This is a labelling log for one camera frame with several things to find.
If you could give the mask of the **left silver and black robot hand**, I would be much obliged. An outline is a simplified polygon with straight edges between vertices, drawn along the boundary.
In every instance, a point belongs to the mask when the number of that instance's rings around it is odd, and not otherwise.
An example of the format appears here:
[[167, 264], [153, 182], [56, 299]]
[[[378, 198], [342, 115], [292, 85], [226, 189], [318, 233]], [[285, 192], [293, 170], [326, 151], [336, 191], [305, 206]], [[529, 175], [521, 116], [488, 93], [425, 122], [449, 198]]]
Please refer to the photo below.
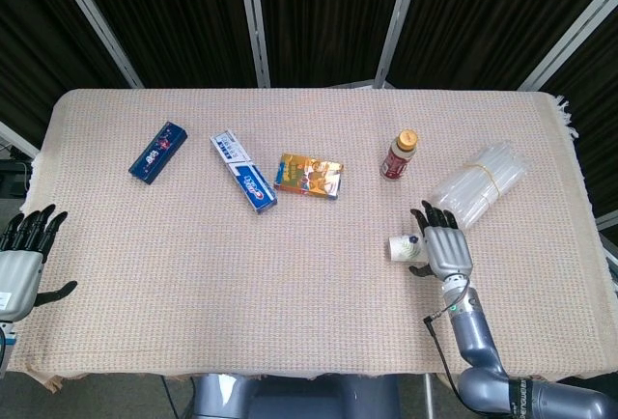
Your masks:
[[40, 282], [56, 235], [67, 219], [50, 204], [30, 214], [14, 216], [1, 232], [1, 321], [15, 323], [31, 311], [70, 295], [77, 283], [42, 292]]

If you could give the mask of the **right silver and black robot hand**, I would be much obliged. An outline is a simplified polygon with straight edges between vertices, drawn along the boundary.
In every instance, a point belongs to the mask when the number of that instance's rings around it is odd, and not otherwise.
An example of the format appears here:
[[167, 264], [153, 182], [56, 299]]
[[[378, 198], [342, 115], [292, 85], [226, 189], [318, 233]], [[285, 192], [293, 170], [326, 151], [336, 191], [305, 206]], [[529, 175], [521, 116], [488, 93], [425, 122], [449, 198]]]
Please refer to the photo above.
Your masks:
[[450, 276], [469, 277], [473, 263], [464, 232], [455, 215], [422, 200], [420, 209], [411, 209], [422, 234], [428, 263], [422, 267], [410, 265], [408, 270], [416, 277], [434, 276], [445, 282]]

